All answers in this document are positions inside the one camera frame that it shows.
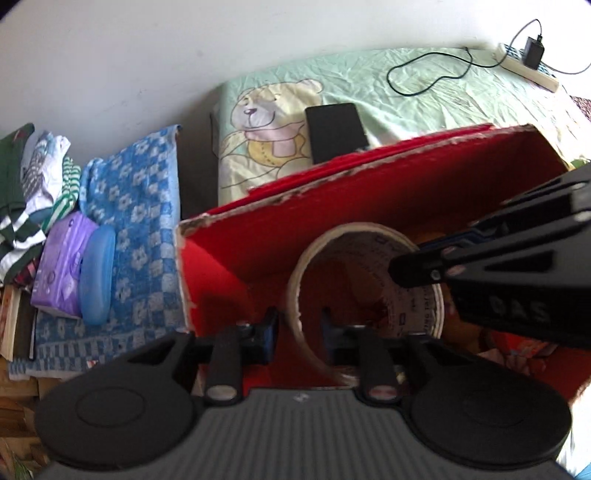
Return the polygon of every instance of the phone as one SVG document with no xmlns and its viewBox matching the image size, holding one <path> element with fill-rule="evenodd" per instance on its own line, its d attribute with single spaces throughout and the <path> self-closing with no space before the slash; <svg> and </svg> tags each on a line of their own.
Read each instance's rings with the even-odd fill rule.
<svg viewBox="0 0 591 480">
<path fill-rule="evenodd" d="M 306 119 L 314 164 L 369 146 L 353 103 L 310 106 Z"/>
</svg>

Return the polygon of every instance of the green striped clothing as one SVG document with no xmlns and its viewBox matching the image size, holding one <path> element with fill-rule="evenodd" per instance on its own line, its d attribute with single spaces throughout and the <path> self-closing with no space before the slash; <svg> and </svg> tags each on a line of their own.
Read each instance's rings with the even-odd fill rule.
<svg viewBox="0 0 591 480">
<path fill-rule="evenodd" d="M 46 239 L 25 213 L 20 182 L 22 151 L 34 130 L 27 124 L 0 140 L 0 285 L 41 255 Z"/>
<path fill-rule="evenodd" d="M 61 195 L 53 204 L 51 215 L 41 223 L 41 229 L 47 234 L 53 224 L 70 213 L 78 201 L 80 194 L 80 175 L 82 169 L 67 155 L 61 164 L 63 172 L 63 185 Z"/>
</svg>

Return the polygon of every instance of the black mount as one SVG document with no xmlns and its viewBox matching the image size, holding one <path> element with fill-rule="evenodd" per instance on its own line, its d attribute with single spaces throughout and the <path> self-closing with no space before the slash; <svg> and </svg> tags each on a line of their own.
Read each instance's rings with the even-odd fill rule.
<svg viewBox="0 0 591 480">
<path fill-rule="evenodd" d="M 444 281 L 465 322 L 591 348 L 591 164 L 511 199 L 468 231 L 395 258 L 411 288 Z"/>
<path fill-rule="evenodd" d="M 454 462 L 536 465 L 554 460 L 568 435 L 565 400 L 530 377 L 424 334 L 382 339 L 369 327 L 334 326 L 327 309 L 323 334 L 333 364 L 359 367 L 358 399 L 400 409 L 425 445 Z"/>
<path fill-rule="evenodd" d="M 51 457 L 91 470 L 113 470 L 165 454 L 202 412 L 242 399 L 242 365 L 273 359 L 279 313 L 232 326 L 215 338 L 172 333 L 76 377 L 50 392 L 35 428 Z M 200 364 L 209 364 L 204 397 L 191 397 Z"/>
</svg>

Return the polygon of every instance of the stack of books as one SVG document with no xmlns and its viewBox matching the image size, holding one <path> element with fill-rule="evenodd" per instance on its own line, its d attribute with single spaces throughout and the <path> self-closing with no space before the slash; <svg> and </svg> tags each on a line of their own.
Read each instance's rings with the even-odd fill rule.
<svg viewBox="0 0 591 480">
<path fill-rule="evenodd" d="M 6 285 L 0 306 L 0 355 L 9 362 L 34 359 L 36 318 L 30 294 Z"/>
</svg>

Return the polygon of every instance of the bed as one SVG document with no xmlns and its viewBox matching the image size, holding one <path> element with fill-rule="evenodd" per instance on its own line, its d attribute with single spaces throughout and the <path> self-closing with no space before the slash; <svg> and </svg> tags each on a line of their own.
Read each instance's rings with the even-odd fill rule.
<svg viewBox="0 0 591 480">
<path fill-rule="evenodd" d="M 406 98 L 390 89 L 386 72 L 428 51 L 466 57 L 454 48 L 398 48 L 316 57 L 251 73 L 222 86 L 212 113 L 214 153 L 219 159 L 219 204 L 248 189 L 310 168 L 304 110 L 353 102 L 371 147 L 445 129 L 493 123 L 535 125 L 567 162 L 591 158 L 591 123 L 564 89 L 551 93 L 502 67 L 473 67 L 461 80 L 442 80 Z M 492 52 L 470 51 L 493 64 Z M 441 75 L 458 75 L 464 63 L 430 56 L 397 69 L 391 80 L 415 92 Z"/>
</svg>

